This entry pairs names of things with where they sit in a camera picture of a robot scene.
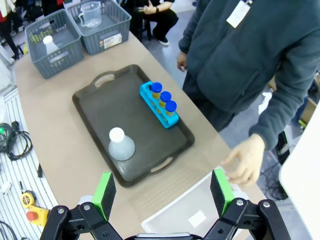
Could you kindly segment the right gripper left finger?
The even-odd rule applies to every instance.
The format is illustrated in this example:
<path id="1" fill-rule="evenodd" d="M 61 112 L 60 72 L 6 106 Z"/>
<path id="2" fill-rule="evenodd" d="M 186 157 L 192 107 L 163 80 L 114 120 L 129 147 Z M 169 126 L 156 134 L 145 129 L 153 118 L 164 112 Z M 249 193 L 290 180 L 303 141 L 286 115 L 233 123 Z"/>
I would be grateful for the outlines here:
<path id="1" fill-rule="evenodd" d="M 114 175 L 105 172 L 92 200 L 73 209 L 65 205 L 51 209 L 40 239 L 78 240 L 82 234 L 91 234 L 95 240 L 121 240 L 122 237 L 109 222 L 115 195 Z"/>

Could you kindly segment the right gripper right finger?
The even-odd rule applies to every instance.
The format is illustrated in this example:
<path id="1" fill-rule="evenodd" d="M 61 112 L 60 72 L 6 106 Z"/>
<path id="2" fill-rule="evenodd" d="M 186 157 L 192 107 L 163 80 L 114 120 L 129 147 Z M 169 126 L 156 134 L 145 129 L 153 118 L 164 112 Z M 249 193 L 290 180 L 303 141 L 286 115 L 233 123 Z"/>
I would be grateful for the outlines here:
<path id="1" fill-rule="evenodd" d="M 254 204 L 235 197 L 223 169 L 212 171 L 210 190 L 219 218 L 205 240 L 231 240 L 239 229 L 248 230 L 255 240 L 291 239 L 276 203 L 263 199 Z"/>

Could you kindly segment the person's left hand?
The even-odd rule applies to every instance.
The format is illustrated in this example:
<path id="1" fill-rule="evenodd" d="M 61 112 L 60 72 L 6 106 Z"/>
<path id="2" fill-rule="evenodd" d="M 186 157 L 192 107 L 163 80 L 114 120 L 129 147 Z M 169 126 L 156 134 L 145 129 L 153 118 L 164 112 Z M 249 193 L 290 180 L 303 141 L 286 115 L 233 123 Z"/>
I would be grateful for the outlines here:
<path id="1" fill-rule="evenodd" d="M 238 160 L 235 170 L 226 173 L 229 181 L 237 185 L 255 184 L 260 175 L 264 151 L 265 142 L 255 133 L 238 144 L 221 162 L 222 165 L 227 165 Z"/>

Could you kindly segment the person's right hand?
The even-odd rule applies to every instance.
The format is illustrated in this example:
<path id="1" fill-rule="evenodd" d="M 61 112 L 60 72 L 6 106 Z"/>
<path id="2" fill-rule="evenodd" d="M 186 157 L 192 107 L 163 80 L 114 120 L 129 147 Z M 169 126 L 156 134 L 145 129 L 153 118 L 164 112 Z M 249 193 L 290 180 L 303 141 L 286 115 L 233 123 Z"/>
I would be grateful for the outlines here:
<path id="1" fill-rule="evenodd" d="M 177 69 L 181 72 L 185 72 L 187 68 L 187 55 L 182 51 L 179 52 L 176 59 Z"/>

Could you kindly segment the hand of person in black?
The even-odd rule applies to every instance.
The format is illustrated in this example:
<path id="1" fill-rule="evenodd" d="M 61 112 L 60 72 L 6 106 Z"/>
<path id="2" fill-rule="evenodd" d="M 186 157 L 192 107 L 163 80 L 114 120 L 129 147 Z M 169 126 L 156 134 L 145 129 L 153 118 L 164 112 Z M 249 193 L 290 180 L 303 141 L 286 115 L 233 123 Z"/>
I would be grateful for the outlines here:
<path id="1" fill-rule="evenodd" d="M 148 5 L 145 5 L 143 7 L 143 12 L 146 15 L 152 15 L 155 14 L 157 12 L 158 8 L 156 6 L 153 6 L 152 2 L 149 0 L 148 1 Z"/>

